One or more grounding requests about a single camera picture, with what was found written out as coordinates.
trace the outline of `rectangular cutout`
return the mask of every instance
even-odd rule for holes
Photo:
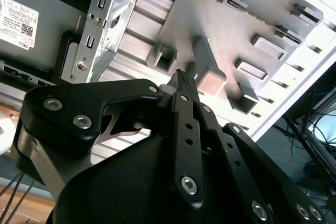
[[[261,117],[261,115],[260,114],[258,114],[258,113],[255,113],[255,112],[251,112],[251,115],[254,115],[255,117],[257,117],[257,118],[260,118]]]
[[[239,127],[241,127],[244,131],[248,131],[250,128],[248,128],[248,127],[245,127],[245,126],[243,126],[243,125],[241,125],[241,124],[238,124],[239,125]]]
[[[286,50],[282,49],[281,47],[278,47],[277,45],[275,45],[271,41],[269,41],[265,38],[262,38],[259,35],[256,35],[252,39],[251,43],[256,48],[264,51],[268,55],[271,55],[271,56],[277,58],[278,60],[282,60],[287,55]]]
[[[317,46],[314,45],[306,45],[310,50],[316,52],[317,54],[319,54],[320,52],[322,52],[321,48],[318,48]]]
[[[299,65],[290,65],[291,67],[295,68],[299,72],[303,72],[305,69]]]
[[[300,20],[306,22],[309,25],[316,26],[318,23],[321,22],[323,18],[323,13],[319,11],[318,13],[313,11],[311,8],[302,6],[302,5],[296,5],[296,10],[294,10],[291,14],[298,17]]]
[[[86,40],[86,47],[92,48],[94,41],[95,41],[95,38],[88,36],[88,39]]]
[[[286,34],[283,34],[283,33],[279,32],[279,31],[275,32],[275,36],[281,38],[284,42],[286,42],[287,44],[289,44],[291,46],[298,47],[301,44],[301,41],[293,39],[292,37],[289,37]]]
[[[26,74],[19,73],[17,70],[4,66],[4,72],[19,77],[23,80],[29,81],[30,77]]]
[[[220,2],[230,10],[233,10],[235,13],[243,13],[245,12],[245,9],[248,7],[247,4],[245,4],[240,0],[218,0],[218,2]]]
[[[272,99],[269,99],[269,98],[265,98],[265,97],[259,97],[260,99],[264,100],[265,102],[268,102],[270,104],[273,104],[274,101]]]
[[[37,85],[42,86],[42,87],[49,86],[49,84],[47,84],[47,83],[45,83],[43,81],[40,81],[40,80],[37,80]]]
[[[251,64],[242,61],[241,59],[238,59],[235,67],[238,71],[253,77],[253,78],[257,78],[260,81],[265,81],[266,78],[268,77],[268,74],[254,66],[252,66]]]
[[[99,0],[98,1],[98,8],[103,10],[104,7],[105,7],[105,3],[106,3],[106,0]]]
[[[259,99],[252,88],[241,85],[240,83],[238,86],[243,94],[243,97],[239,100],[228,97],[230,106],[233,110],[239,111],[243,114],[248,114],[259,102]]]
[[[277,84],[277,85],[283,87],[284,89],[286,89],[286,88],[289,87],[289,85],[287,85],[287,84],[285,84],[285,83],[283,83],[283,82],[280,82],[280,81],[273,81],[273,82],[274,82],[275,84]]]
[[[276,27],[275,36],[281,38],[287,44],[296,47],[300,46],[304,41],[300,35],[294,33],[292,30],[289,30],[284,26]]]

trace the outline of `blue cable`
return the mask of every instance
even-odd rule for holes
[[[306,164],[304,164],[303,162],[299,161],[299,160],[295,157],[295,155],[294,155],[294,144],[293,144],[293,142],[292,142],[292,146],[290,147],[290,153],[292,154],[292,157],[296,160],[296,162],[298,162],[298,163],[301,164],[301,165],[306,165]]]
[[[301,183],[301,184],[303,184],[303,185],[306,185],[306,186],[311,187],[311,188],[315,188],[315,185],[313,185],[313,184],[311,184],[311,183],[309,183],[309,182],[306,182],[306,181],[304,181],[304,180],[302,180],[302,179],[299,179],[299,178],[297,178],[297,177],[295,177],[295,176],[293,176],[293,175],[291,175],[291,174],[289,174],[289,173],[286,173],[286,175],[287,175],[288,177],[292,177],[294,180],[296,180],[297,182],[299,182],[299,183]]]
[[[329,92],[324,92],[324,93],[317,93],[317,94],[314,94],[314,95],[325,95],[325,94],[330,94],[332,92],[336,92],[336,90],[329,91]]]

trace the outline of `black cable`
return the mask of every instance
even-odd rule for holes
[[[288,125],[288,124],[287,124],[287,129],[286,129],[286,130],[287,130],[288,133],[290,133],[290,132],[289,132],[289,125]],[[300,146],[298,146],[298,145],[296,145],[296,144],[294,143],[294,140],[295,140],[294,137],[291,138],[291,137],[289,136],[289,137],[288,137],[288,140],[289,140],[289,141],[291,142],[291,144],[294,145],[296,148],[299,148],[299,149],[301,149],[301,150],[305,150],[304,147],[300,147]]]
[[[333,138],[332,140],[330,140],[328,143],[331,143],[332,141],[334,141],[334,140],[336,140],[336,137],[335,138]]]
[[[15,180],[20,176],[21,173],[18,173],[9,183],[8,185],[0,192],[0,197],[10,188],[12,183],[14,183]]]
[[[317,113],[317,112],[313,112],[313,114],[316,114],[316,115],[329,115],[329,116],[336,116],[336,115],[332,115],[332,114],[324,114],[324,113]]]
[[[8,217],[8,219],[6,220],[5,224],[9,224],[10,221],[12,220],[12,218],[14,217],[17,209],[20,207],[22,201],[26,198],[27,194],[29,193],[29,191],[31,190],[31,188],[33,187],[33,184],[34,184],[34,180],[33,182],[31,183],[31,185],[29,186],[29,188],[26,190],[25,194],[23,194],[23,196],[21,197],[21,199],[19,200],[19,202],[16,204],[16,206],[14,207],[12,213],[10,214],[10,216]]]
[[[305,132],[307,130],[307,124],[308,124],[308,120],[309,120],[309,116],[310,116],[310,111],[311,111],[311,108],[313,107],[314,94],[315,94],[315,89],[313,89],[313,91],[310,93],[309,106],[307,107],[307,111],[306,111],[306,114],[305,114],[305,117],[304,117],[302,134],[305,134]]]
[[[2,213],[2,215],[1,215],[1,217],[0,217],[0,224],[2,224],[2,222],[3,222],[4,219],[5,219],[6,214],[8,213],[9,207],[10,207],[10,205],[11,205],[12,202],[13,202],[13,199],[14,199],[14,197],[15,197],[16,191],[17,191],[17,189],[19,188],[19,185],[20,185],[20,183],[21,183],[21,180],[23,179],[23,176],[24,176],[24,174],[21,173],[21,176],[20,176],[19,180],[17,181],[17,183],[16,183],[16,185],[15,185],[15,187],[14,187],[14,190],[13,190],[13,192],[12,192],[12,195],[11,195],[10,198],[9,198],[9,201],[8,201],[6,207],[5,207],[5,210],[3,211],[3,213]]]
[[[317,126],[316,126],[316,124],[314,124],[313,122],[311,122],[311,121],[309,121],[312,125],[314,125],[314,128],[313,128],[313,133],[314,133],[314,135],[316,136],[316,134],[315,134],[315,129],[317,129],[321,134],[322,134],[322,136],[323,136],[323,138],[324,138],[324,140],[325,140],[325,142],[326,142],[326,144],[327,144],[327,146],[328,146],[328,148],[329,148],[329,150],[330,150],[330,153],[332,154],[332,149],[331,149],[331,146],[330,146],[330,144],[329,144],[329,142],[328,142],[328,140],[327,140],[327,138],[326,138],[326,136],[324,135],[324,133],[320,130],[320,128],[318,128]]]

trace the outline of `product label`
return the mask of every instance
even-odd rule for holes
[[[35,45],[38,12],[13,0],[0,0],[0,39],[29,50]]]

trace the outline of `mounting hole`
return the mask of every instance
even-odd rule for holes
[[[190,139],[190,138],[186,138],[185,139],[185,141],[187,142],[187,144],[189,144],[189,145],[193,145],[194,144],[194,142]]]
[[[78,68],[79,70],[84,71],[84,70],[86,70],[87,66],[86,66],[86,64],[85,64],[84,62],[82,62],[82,61],[78,61],[78,62],[77,62],[77,68]]]
[[[188,124],[188,123],[186,123],[185,126],[186,126],[188,129],[190,129],[190,130],[193,128],[193,127],[192,127],[190,124]]]
[[[242,165],[242,164],[239,162],[239,160],[237,160],[237,159],[235,159],[235,164],[236,164],[237,166]]]
[[[151,91],[155,92],[155,93],[156,93],[157,90],[158,90],[156,87],[153,87],[153,86],[149,86],[149,89],[150,89]]]
[[[188,101],[188,100],[189,100],[188,97],[186,97],[186,96],[183,95],[183,94],[181,94],[181,99],[182,99],[183,101]]]

